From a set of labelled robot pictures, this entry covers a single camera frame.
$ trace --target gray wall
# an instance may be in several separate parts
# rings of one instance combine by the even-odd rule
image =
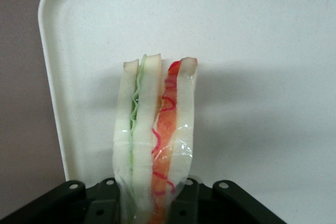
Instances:
[[[0,0],[0,219],[65,181],[39,1]]]

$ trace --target green filling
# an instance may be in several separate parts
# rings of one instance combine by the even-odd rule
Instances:
[[[141,80],[142,80],[142,76],[143,76],[143,68],[144,68],[144,64],[146,61],[146,55],[143,56],[142,60],[141,60],[141,65],[140,65],[140,69],[138,71],[138,75],[137,75],[137,80],[135,83],[135,92],[134,95],[132,97],[132,112],[130,115],[130,124],[131,124],[131,139],[130,139],[130,170],[131,170],[131,174],[133,174],[133,132],[136,126],[136,120],[137,120],[137,113],[138,113],[138,108],[139,108],[139,92],[141,89]]]

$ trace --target plastic tray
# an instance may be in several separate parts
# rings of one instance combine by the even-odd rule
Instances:
[[[199,61],[191,175],[288,223],[336,220],[336,0],[41,0],[66,179],[113,176],[122,63]]]

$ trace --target hole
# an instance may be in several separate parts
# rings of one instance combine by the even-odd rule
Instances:
[[[96,215],[101,216],[103,213],[104,213],[104,210],[100,209],[96,212]]]
[[[219,187],[221,189],[227,189],[227,188],[229,188],[229,185],[227,183],[225,183],[225,182],[220,182],[219,183]]]
[[[193,181],[190,179],[187,179],[186,183],[187,186],[191,186],[193,184]]]
[[[187,215],[187,211],[186,210],[181,210],[180,211],[180,216],[186,216]]]
[[[76,189],[78,187],[78,184],[72,184],[71,186],[69,186],[69,189]]]
[[[106,184],[107,184],[108,186],[113,185],[113,184],[114,184],[114,181],[110,179],[110,180],[106,181]]]

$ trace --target plastic wrap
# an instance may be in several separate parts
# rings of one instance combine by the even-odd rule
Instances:
[[[164,223],[191,166],[197,60],[161,69],[160,55],[124,64],[113,146],[123,223]]]

